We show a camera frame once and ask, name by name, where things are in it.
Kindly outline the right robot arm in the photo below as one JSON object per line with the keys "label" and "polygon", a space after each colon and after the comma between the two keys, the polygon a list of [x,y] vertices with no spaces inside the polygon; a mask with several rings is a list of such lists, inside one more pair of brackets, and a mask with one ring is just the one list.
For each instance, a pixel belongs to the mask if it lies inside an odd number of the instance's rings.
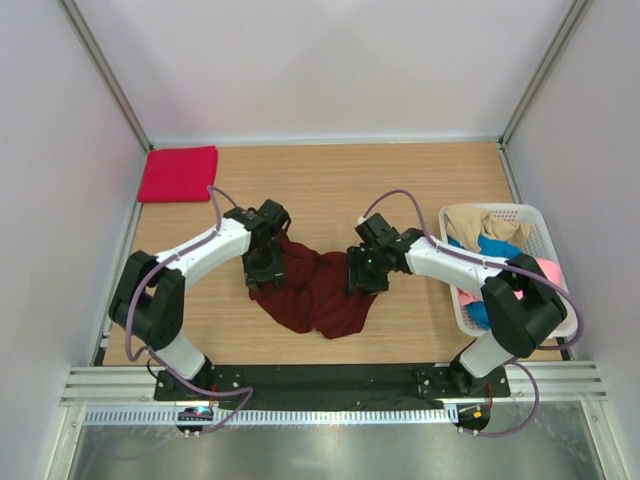
{"label": "right robot arm", "polygon": [[472,396],[489,375],[516,358],[527,358],[566,319],[557,285],[526,254],[486,257],[453,247],[417,228],[403,233],[376,213],[355,227],[361,243],[347,250],[348,294],[381,294],[388,275],[402,272],[449,284],[482,300],[489,329],[449,364],[453,389]]}

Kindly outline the dark red t-shirt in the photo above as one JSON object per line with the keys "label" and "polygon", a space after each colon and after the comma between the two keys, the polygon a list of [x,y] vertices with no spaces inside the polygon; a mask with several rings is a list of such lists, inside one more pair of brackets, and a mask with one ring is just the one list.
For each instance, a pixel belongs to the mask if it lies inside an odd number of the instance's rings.
{"label": "dark red t-shirt", "polygon": [[284,281],[249,291],[276,323],[298,333],[313,330],[327,339],[357,334],[364,328],[376,297],[347,292],[347,254],[319,253],[286,237],[280,239]]}

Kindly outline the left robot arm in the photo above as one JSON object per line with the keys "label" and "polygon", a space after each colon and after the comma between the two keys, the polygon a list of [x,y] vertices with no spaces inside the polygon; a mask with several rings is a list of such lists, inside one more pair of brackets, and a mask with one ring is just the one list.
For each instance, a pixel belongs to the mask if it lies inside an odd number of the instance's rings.
{"label": "left robot arm", "polygon": [[108,309],[110,320],[125,331],[129,360],[148,352],[191,400],[249,394],[248,387],[213,390],[214,366],[184,332],[185,296],[195,283],[236,257],[242,260],[249,290],[282,287],[280,237],[290,223],[285,208],[267,199],[257,209],[235,206],[219,213],[214,226],[177,247],[154,255],[142,250],[131,254]]}

